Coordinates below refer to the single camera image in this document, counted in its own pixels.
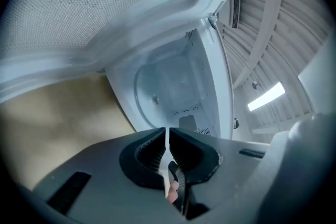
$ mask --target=fluorescent light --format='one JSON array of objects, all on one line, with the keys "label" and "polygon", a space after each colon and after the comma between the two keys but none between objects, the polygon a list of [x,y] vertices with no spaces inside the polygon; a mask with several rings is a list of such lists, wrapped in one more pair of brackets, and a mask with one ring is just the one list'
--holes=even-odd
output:
[{"label": "fluorescent light", "polygon": [[283,95],[285,93],[285,89],[282,86],[280,82],[278,82],[272,89],[265,92],[262,96],[260,96],[258,99],[254,100],[250,104],[248,104],[248,108],[250,111],[253,111],[254,109],[257,109],[274,99],[277,99],[279,96]]}]

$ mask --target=white appliance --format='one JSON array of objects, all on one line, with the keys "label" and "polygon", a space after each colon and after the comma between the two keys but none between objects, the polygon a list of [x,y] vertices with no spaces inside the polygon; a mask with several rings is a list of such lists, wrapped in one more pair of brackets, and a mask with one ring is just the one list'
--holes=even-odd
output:
[{"label": "white appliance", "polygon": [[0,102],[105,69],[136,131],[184,126],[231,138],[232,82],[212,27],[225,1],[10,0]]}]

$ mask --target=finger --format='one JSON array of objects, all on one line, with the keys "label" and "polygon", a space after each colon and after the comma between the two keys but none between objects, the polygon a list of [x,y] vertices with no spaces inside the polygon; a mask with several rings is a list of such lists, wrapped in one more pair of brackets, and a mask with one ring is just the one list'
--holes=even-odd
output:
[{"label": "finger", "polygon": [[173,203],[173,202],[176,201],[177,197],[178,197],[178,195],[177,195],[176,190],[172,190],[168,193],[167,199],[170,203]]},{"label": "finger", "polygon": [[170,188],[169,188],[169,190],[170,189],[173,189],[173,190],[177,190],[179,187],[179,183],[177,182],[177,181],[172,181],[171,183],[170,183]]}]

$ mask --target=beige wall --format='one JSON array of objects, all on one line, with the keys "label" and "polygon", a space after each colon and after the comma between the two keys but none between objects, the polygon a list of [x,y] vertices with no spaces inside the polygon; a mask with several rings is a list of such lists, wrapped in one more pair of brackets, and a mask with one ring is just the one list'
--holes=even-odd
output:
[{"label": "beige wall", "polygon": [[85,147],[134,132],[107,78],[98,74],[8,100],[0,119],[3,158],[29,189]]}]

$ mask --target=ceiling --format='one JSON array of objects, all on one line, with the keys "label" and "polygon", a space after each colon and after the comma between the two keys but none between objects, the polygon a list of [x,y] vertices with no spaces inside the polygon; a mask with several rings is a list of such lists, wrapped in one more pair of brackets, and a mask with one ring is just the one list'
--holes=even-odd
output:
[{"label": "ceiling", "polygon": [[[298,79],[331,31],[324,0],[240,0],[237,29],[218,24],[228,54],[235,116],[248,134],[242,140],[270,142],[272,136],[313,113]],[[257,81],[255,90],[252,82]],[[253,112],[247,103],[278,81],[286,94]]]}]

